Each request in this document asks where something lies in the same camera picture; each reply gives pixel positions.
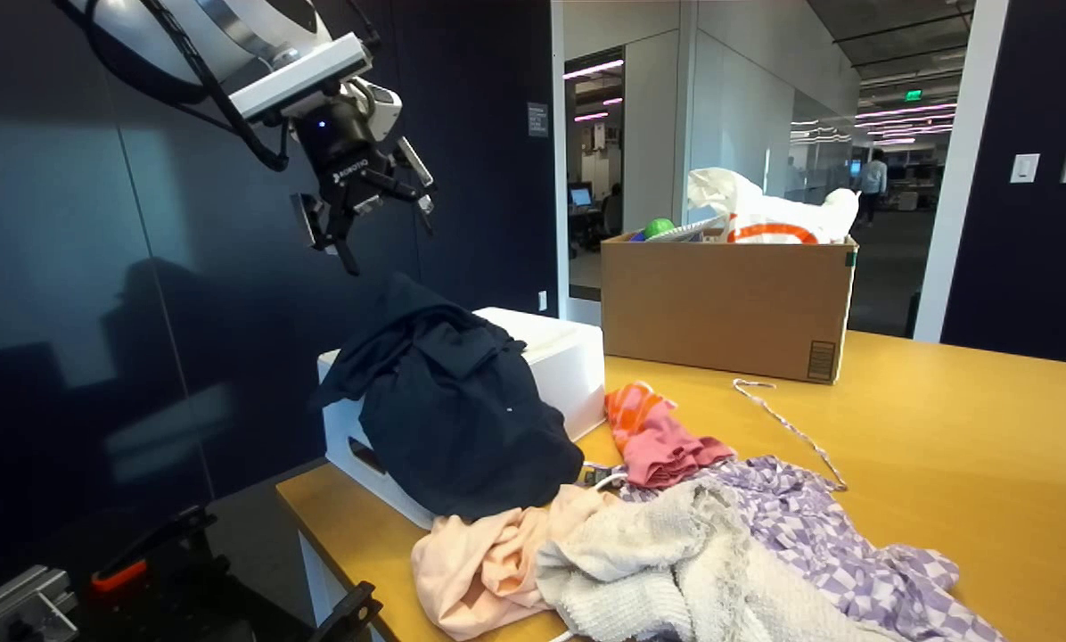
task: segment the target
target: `pile of clothes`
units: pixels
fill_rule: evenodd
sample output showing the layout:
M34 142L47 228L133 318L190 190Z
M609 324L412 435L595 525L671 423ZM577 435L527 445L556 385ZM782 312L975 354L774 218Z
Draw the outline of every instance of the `pile of clothes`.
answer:
M644 385L607 394L619 492L445 515L412 546L425 612L476 637L556 611L577 637L997 637L948 596L956 568L868 546L815 474L696 437Z

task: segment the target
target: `wooden table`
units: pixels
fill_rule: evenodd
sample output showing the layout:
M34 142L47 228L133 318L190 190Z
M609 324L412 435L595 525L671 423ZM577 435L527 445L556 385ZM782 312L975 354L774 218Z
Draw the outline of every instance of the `wooden table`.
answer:
M638 379L678 399L689 431L822 469L729 389L734 373L607 358L607 385ZM1066 363L852 332L836 385L774 382L761 399L834 457L840 502L868 542L942 549L960 562L960 599L1006 637L1066 642ZM615 458L607 426L582 448ZM412 525L332 465L278 496L332 571L379 584L400 637L439 637L412 596ZM542 612L490 637L556 630Z

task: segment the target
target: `white cord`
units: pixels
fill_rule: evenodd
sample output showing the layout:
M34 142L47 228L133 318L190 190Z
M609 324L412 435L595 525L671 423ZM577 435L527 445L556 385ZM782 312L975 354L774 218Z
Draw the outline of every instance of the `white cord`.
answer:
M770 382L754 382L754 379L734 379L729 382L752 407L765 410L783 431L792 431L799 442L805 442L821 464L830 469L834 481L826 481L834 492L849 492L849 481L840 474L840 465L830 458L830 454L808 437L802 426L796 426L783 412L776 412L765 399L759 399L752 389L774 389Z

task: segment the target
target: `dark wall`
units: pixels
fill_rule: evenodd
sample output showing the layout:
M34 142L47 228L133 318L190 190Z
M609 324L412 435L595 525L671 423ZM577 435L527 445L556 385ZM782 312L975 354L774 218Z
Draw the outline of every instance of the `dark wall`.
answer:
M1038 186L1009 186L1041 154ZM1066 0L1011 0L946 337L1066 356Z
M463 305L551 284L549 139L527 134L545 0L367 11L443 190L426 232L405 205L355 219L350 276L304 243L300 160L260 168L110 79L52 4L0 0L0 580L85 571L312 458L311 363L392 271Z

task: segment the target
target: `purple patterned fabric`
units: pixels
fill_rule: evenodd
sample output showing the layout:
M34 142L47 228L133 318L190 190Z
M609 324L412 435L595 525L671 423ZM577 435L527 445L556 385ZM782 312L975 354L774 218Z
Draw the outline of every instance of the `purple patterned fabric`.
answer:
M948 596L952 559L914 546L868 546L830 487L782 458L715 464L700 474L734 496L748 531L799 568L840 612L922 642L1003 637Z

